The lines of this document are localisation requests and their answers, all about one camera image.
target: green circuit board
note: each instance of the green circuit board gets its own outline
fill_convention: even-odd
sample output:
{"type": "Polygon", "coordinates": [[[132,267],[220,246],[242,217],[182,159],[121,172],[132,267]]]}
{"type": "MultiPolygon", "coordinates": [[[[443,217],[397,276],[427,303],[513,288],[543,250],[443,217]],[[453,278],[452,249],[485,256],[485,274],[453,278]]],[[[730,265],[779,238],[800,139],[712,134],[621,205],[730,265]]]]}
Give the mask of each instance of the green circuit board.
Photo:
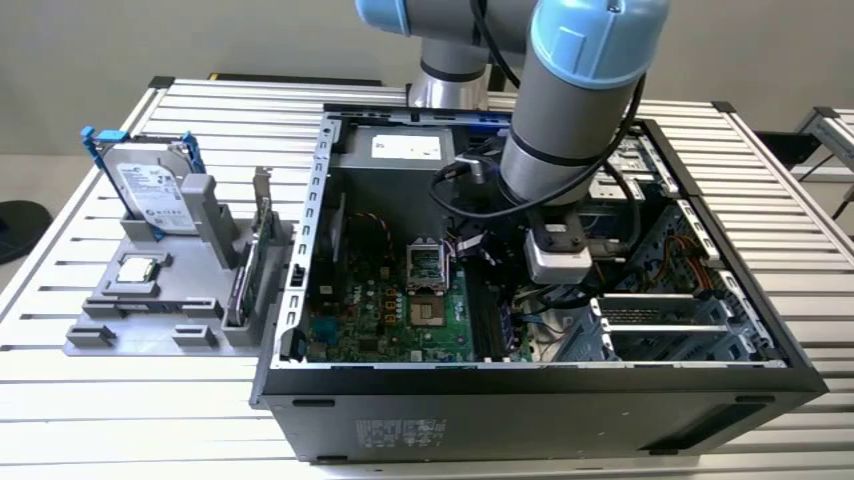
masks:
{"type": "Polygon", "coordinates": [[[429,297],[407,296],[401,281],[351,281],[337,314],[312,318],[309,360],[341,363],[473,361],[461,275],[461,272],[456,273],[443,296],[429,297]],[[423,311],[428,312],[429,318],[420,317],[423,311]],[[332,329],[333,340],[328,333],[332,329]]]}

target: gray plastic part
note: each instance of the gray plastic part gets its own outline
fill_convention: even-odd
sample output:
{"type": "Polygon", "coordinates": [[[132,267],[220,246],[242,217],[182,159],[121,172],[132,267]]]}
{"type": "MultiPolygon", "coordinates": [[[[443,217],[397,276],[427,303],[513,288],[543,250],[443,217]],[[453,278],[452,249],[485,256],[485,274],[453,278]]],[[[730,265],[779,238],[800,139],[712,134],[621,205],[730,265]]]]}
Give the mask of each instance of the gray plastic part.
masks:
{"type": "MultiPolygon", "coordinates": [[[[228,246],[241,251],[252,241],[252,221],[232,221],[237,235],[228,246]]],[[[289,258],[292,225],[273,217],[275,239],[271,239],[264,256],[264,269],[257,303],[249,323],[242,328],[224,328],[224,308],[234,281],[236,269],[222,269],[213,247],[194,235],[166,235],[158,242],[132,242],[125,238],[106,266],[106,271],[89,300],[105,303],[84,303],[84,313],[69,334],[64,351],[68,355],[200,355],[254,356],[258,352],[260,333],[268,316],[277,314],[272,305],[285,277],[289,258]],[[165,259],[158,266],[156,297],[104,295],[104,288],[116,278],[120,262],[128,256],[141,255],[165,259]],[[120,311],[109,300],[132,302],[120,311]],[[173,339],[174,327],[206,327],[213,336],[212,344],[178,345],[173,339]],[[90,329],[106,326],[109,336],[97,336],[90,329]]]]}
{"type": "Polygon", "coordinates": [[[157,242],[157,239],[154,238],[154,231],[145,220],[132,220],[125,214],[118,223],[121,224],[125,235],[133,243],[142,244],[157,242]]]}
{"type": "Polygon", "coordinates": [[[77,347],[102,348],[112,346],[112,339],[116,338],[106,325],[90,325],[88,327],[72,326],[65,334],[68,341],[77,347]]]}
{"type": "Polygon", "coordinates": [[[190,173],[181,184],[181,195],[196,224],[201,240],[210,245],[222,268],[234,268],[237,252],[230,242],[236,236],[234,222],[228,206],[216,203],[213,188],[216,180],[209,175],[190,173]]]}
{"type": "Polygon", "coordinates": [[[216,346],[216,336],[206,325],[174,325],[172,340],[180,347],[216,346]]]}
{"type": "Polygon", "coordinates": [[[210,299],[193,298],[193,300],[206,300],[206,303],[204,305],[184,306],[182,312],[188,318],[221,318],[222,317],[222,306],[218,304],[218,301],[214,298],[210,298],[210,299]]]}

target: slotted metal table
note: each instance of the slotted metal table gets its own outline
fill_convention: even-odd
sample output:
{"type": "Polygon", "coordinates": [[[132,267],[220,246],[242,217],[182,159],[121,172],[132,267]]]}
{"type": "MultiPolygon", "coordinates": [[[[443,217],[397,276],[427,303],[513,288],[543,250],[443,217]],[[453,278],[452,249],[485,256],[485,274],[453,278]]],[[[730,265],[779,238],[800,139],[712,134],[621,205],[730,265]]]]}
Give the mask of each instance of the slotted metal table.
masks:
{"type": "MultiPolygon", "coordinates": [[[[491,108],[512,109],[513,99],[492,94],[491,108]]],[[[253,167],[271,167],[275,208],[297,221],[324,102],[403,105],[404,92],[177,80],[148,89],[121,128],[197,135],[236,216],[254,208],[253,167]]],[[[702,457],[300,463],[271,416],[246,405],[254,359],[64,356],[65,330],[122,236],[121,204],[92,169],[0,295],[0,478],[854,477],[854,246],[736,113],[660,101],[639,113],[660,124],[827,395],[702,457]]]]}

